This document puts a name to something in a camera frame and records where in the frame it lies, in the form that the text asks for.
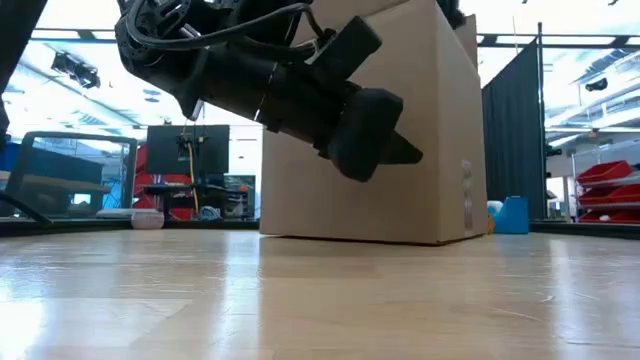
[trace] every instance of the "yellow cable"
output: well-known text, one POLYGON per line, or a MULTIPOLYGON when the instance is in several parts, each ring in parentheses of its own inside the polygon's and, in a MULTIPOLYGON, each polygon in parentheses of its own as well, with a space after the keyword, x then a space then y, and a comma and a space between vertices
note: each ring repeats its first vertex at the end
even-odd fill
POLYGON ((191 143, 187 143, 189 148, 189 169, 191 171, 191 183, 193 184, 193 200, 196 205, 196 216, 200 216, 200 205, 198 204, 198 192, 196 191, 196 178, 193 171, 193 147, 191 143))

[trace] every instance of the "desk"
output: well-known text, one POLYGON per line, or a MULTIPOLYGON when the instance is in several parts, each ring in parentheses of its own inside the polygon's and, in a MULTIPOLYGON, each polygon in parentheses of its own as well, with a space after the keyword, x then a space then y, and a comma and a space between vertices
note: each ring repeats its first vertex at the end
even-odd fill
MULTIPOLYGON (((0 182, 7 182, 11 173, 8 171, 0 171, 0 182)), ((104 194, 111 193, 111 189, 108 186, 100 184, 93 184, 82 181, 64 180, 59 178, 52 178, 47 176, 25 175, 22 184, 20 186, 20 192, 22 193, 38 193, 39 191, 32 191, 34 187, 42 189, 43 187, 51 189, 52 192, 66 192, 68 194, 89 194, 91 195, 91 213, 97 213, 102 209, 102 197, 104 194)))
MULTIPOLYGON (((0 181, 9 181, 11 173, 9 171, 0 171, 0 181)), ((75 194, 99 192, 101 194, 109 194, 111 189, 108 186, 100 184, 92 184, 82 181, 71 181, 47 176, 25 175, 22 180, 23 184, 37 184, 55 186, 61 189, 72 191, 75 194)))
POLYGON ((174 199, 173 198, 173 194, 175 193, 179 193, 179 192, 185 192, 185 191, 192 191, 192 190, 197 190, 198 191, 198 200, 203 198, 203 195, 206 196, 208 193, 216 193, 218 195, 222 195, 223 196, 217 196, 214 200, 217 201, 217 205, 214 207, 218 207, 221 210, 221 216, 223 219, 227 218, 227 214, 226 214, 226 207, 227 207, 227 203, 229 202, 228 196, 229 195, 240 195, 242 196, 243 199, 245 199, 245 202, 248 202, 248 193, 243 192, 243 191, 233 191, 233 190, 227 190, 223 187, 220 186, 215 186, 215 185, 148 185, 144 187, 144 193, 147 195, 153 195, 153 196, 159 196, 162 198, 162 212, 164 213, 165 216, 165 221, 169 220, 171 218, 171 214, 169 213, 169 211, 171 210, 171 205, 175 200, 178 199, 174 199))

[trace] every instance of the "computer monitor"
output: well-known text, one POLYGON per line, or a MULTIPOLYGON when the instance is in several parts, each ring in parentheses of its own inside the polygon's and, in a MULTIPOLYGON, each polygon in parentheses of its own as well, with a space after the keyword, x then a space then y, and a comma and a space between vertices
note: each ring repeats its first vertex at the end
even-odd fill
POLYGON ((229 172, 229 126, 149 126, 147 173, 189 174, 189 152, 180 146, 186 137, 194 147, 196 177, 229 172))

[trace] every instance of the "table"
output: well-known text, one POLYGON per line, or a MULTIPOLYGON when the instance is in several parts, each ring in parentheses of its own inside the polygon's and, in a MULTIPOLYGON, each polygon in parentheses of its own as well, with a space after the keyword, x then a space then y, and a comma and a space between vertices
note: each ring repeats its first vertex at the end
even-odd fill
MULTIPOLYGON (((11 177, 11 172, 9 171, 0 171, 0 181, 6 182, 9 181, 11 177)), ((64 180, 59 178, 52 178, 47 176, 37 176, 37 175, 25 175, 22 186, 44 186, 49 187, 53 191, 66 191, 70 194, 89 194, 91 195, 91 212, 97 213, 102 209, 102 197, 105 194, 111 193, 111 188, 108 186, 104 186, 101 184, 93 184, 82 181, 72 181, 72 180, 64 180)))
POLYGON ((184 191, 192 191, 197 190, 198 199, 202 198, 202 196, 208 192, 217 192, 218 194, 224 194, 224 196, 220 197, 218 200, 220 201, 219 207, 221 210, 221 216, 223 219, 227 218, 226 207, 228 203, 229 195, 241 195, 243 199, 248 199, 248 193, 244 191, 234 191, 227 190, 220 186, 215 185, 148 185, 144 187, 144 193, 147 195, 158 196, 162 199, 162 212, 164 214, 165 221, 171 218, 170 210, 172 203, 175 202, 173 198, 173 194, 184 192, 184 191))

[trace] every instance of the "security camera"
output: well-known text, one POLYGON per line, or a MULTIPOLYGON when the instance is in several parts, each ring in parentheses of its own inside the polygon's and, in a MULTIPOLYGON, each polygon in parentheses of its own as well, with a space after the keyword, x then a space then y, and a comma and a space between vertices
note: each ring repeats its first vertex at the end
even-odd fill
POLYGON ((605 90, 609 86, 609 80, 607 78, 600 79, 596 82, 592 82, 591 84, 587 84, 585 88, 587 91, 602 91, 605 90))

